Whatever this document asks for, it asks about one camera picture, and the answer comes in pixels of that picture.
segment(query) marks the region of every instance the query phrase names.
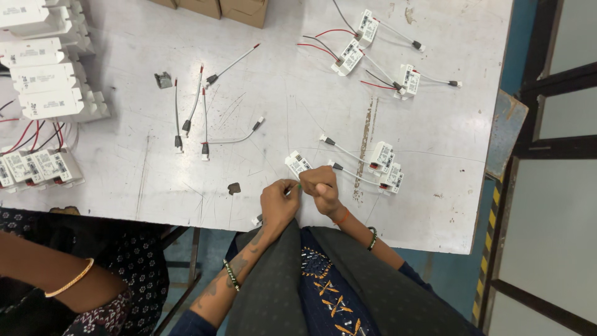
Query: orange thread bracelet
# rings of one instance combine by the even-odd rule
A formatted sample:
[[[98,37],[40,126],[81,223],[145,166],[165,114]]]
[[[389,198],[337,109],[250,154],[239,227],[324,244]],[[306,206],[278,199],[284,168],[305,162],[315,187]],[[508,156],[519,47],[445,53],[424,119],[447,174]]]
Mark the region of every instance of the orange thread bracelet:
[[[342,222],[344,222],[345,220],[347,220],[347,219],[348,219],[348,215],[350,215],[350,211],[349,211],[349,210],[348,210],[348,208],[347,208],[347,209],[346,209],[346,216],[344,216],[344,218],[343,218],[341,221],[338,221],[338,222],[334,222],[334,221],[332,221],[332,222],[334,223],[334,225],[341,224]]]

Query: white workbench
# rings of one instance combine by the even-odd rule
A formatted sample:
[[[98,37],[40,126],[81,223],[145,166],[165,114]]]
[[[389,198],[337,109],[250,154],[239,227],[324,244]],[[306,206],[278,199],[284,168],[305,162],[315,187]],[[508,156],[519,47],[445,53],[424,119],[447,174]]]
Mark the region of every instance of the white workbench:
[[[338,4],[355,27],[367,7],[427,45],[421,54],[380,26],[365,52],[391,73],[397,75],[401,63],[414,64],[430,76],[463,81],[463,88],[422,81],[414,99],[399,101],[390,90],[359,82],[376,83],[364,69],[379,74],[365,58],[348,77],[338,76],[328,54],[295,45],[317,44],[301,35],[347,29],[331,1],[270,1],[261,30],[147,0],[89,0],[85,10],[98,53],[82,62],[113,117],[69,133],[87,181],[72,189],[0,192],[0,204],[44,211],[76,206],[84,215],[248,231],[261,213],[262,189],[292,177],[284,158],[294,150],[315,167],[332,159],[356,173],[356,160],[318,140],[325,131],[356,155],[365,143],[366,157],[378,141],[393,144],[405,174],[398,195],[380,196],[375,186],[338,174],[341,201],[385,242],[469,253],[512,0],[393,1]],[[414,10],[411,25],[407,7]],[[8,38],[0,32],[0,41]],[[350,35],[320,39],[339,53]],[[265,123],[249,140],[211,145],[211,161],[203,162],[200,103],[184,154],[173,154],[174,89],[160,90],[153,74],[178,77],[182,125],[201,63],[205,80],[259,42],[207,91],[210,140],[242,137],[261,115]],[[0,102],[16,96],[10,80],[0,78]],[[2,113],[18,116],[17,105]],[[0,124],[0,145],[12,145],[25,125]],[[44,131],[47,139],[50,127]],[[227,186],[234,182],[241,192],[230,196]],[[331,226],[309,196],[302,202],[302,225]]]

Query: green bangle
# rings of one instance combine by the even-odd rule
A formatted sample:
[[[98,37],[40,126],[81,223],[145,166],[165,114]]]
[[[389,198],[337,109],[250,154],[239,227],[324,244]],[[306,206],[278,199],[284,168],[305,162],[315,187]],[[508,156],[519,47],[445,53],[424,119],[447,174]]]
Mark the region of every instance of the green bangle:
[[[367,250],[371,251],[375,242],[377,241],[377,230],[374,227],[368,227],[369,230],[373,230],[373,239],[371,240],[371,244],[369,244],[369,248]]]
[[[226,259],[224,259],[224,266],[226,266],[226,271],[228,272],[228,276],[230,277],[230,280],[232,280],[232,284],[234,285],[234,288],[236,288],[237,292],[240,292],[241,286],[238,284],[238,281],[236,281],[236,277],[234,276],[234,273],[232,273],[232,269],[230,268],[230,265],[228,264]]]

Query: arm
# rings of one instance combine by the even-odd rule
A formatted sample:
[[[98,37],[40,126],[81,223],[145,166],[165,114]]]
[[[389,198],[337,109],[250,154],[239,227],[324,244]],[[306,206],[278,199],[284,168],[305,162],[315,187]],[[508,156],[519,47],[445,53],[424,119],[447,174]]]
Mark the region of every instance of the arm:
[[[229,261],[232,273],[241,285],[241,290],[242,284],[263,252],[278,239],[294,218],[300,206],[299,194],[300,185],[297,181],[292,180],[276,181],[263,190],[261,195],[263,226],[255,238],[233,260]],[[190,310],[203,317],[212,326],[219,328],[232,307],[236,293],[237,291],[224,268],[199,294]]]
[[[47,293],[76,278],[88,263],[0,231],[0,274]],[[94,265],[81,280],[55,298],[75,313],[83,313],[112,301],[126,288],[127,284],[118,276]]]
[[[332,171],[332,167],[321,166],[317,169],[302,172],[300,182],[305,193],[313,196],[320,213],[334,222],[340,222],[344,219],[348,209],[338,199],[336,174]],[[338,227],[365,248],[368,248],[371,244],[373,232],[354,217],[352,213]],[[396,270],[404,264],[404,259],[385,244],[379,236],[371,253]]]

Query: gold bangle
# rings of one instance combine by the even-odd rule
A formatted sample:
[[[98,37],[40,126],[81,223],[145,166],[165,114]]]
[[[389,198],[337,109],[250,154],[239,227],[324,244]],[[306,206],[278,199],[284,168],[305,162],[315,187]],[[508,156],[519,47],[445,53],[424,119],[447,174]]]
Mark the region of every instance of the gold bangle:
[[[71,288],[72,285],[76,284],[79,280],[81,280],[81,278],[83,278],[85,276],[85,274],[87,274],[87,272],[89,272],[89,270],[91,269],[91,266],[93,266],[93,261],[94,261],[93,258],[88,258],[85,260],[89,260],[89,265],[87,265],[87,267],[83,270],[83,272],[81,272],[76,278],[74,278],[71,282],[67,283],[66,286],[60,288],[59,290],[49,293],[49,294],[44,292],[45,297],[47,297],[47,298],[54,297],[54,296],[64,292],[65,290]]]

